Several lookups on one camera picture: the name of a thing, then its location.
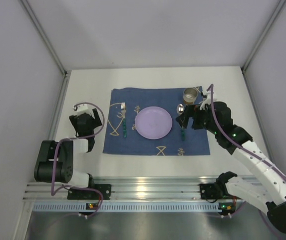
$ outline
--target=green handle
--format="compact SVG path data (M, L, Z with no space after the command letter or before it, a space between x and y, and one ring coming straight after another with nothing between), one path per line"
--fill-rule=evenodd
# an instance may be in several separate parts
M181 129L181 136L182 136L182 141L185 141L185 130L183 128Z
M127 137L127 133L126 133L126 120L123 118L123 136L124 138Z

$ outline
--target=white table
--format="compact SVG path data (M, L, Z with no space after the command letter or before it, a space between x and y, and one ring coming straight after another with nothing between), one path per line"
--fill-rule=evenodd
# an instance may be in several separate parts
M206 89L210 84L214 84L218 100L225 102L232 110L234 123L246 129L261 150L267 154L245 81L238 66L73 70L55 139L74 136L75 131L68 117L73 114L72 106L78 102L87 101L100 106L107 118L112 89L193 86L203 86L203 89ZM86 171L95 177L218 176L227 171L238 175L251 174L240 162L222 149L209 132L210 155L181 157L103 154L105 132L106 126L95 137L92 152L81 154L77 160L74 160L76 169Z

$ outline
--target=white wall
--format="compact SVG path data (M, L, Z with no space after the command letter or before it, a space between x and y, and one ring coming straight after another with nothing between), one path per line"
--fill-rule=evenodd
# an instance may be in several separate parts
M16 0L0 0L0 240L14 232L62 76Z
M286 7L247 71L278 167L286 173Z
M278 0L29 0L67 69L241 66Z

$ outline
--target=blue placemat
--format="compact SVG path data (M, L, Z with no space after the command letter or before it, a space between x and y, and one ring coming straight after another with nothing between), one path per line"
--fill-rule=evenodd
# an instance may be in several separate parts
M120 155L209 155L209 145L206 130L193 130L193 120L185 129L185 141L181 139L181 129L175 121L178 116L176 107L183 102L184 88L169 89L114 89L108 114L107 129L103 153ZM195 104L202 100L198 94ZM127 138L123 137L122 114L120 103L126 103ZM149 140L142 137L135 129L135 117L146 107L164 108L171 115L173 127L164 138Z

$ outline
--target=utensil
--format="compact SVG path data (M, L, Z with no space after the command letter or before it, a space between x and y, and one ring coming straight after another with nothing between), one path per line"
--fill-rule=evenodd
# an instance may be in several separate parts
M124 102L121 102L121 111L122 111L122 117L123 117L123 136L124 138L127 137L126 132L126 120L125 120L125 113L126 113L126 104Z
M184 105L178 104L178 106L176 108L178 115L181 115L184 112L184 110L185 110ZM185 129L184 129L183 125L181 127L181 137L182 137L182 141L185 141Z
M196 98L198 96L198 91L195 87L188 87L184 90L184 103L187 105L192 105L194 104Z
M135 118L135 127L139 134L147 139L161 139L172 129L170 114L158 106L149 106L141 110Z

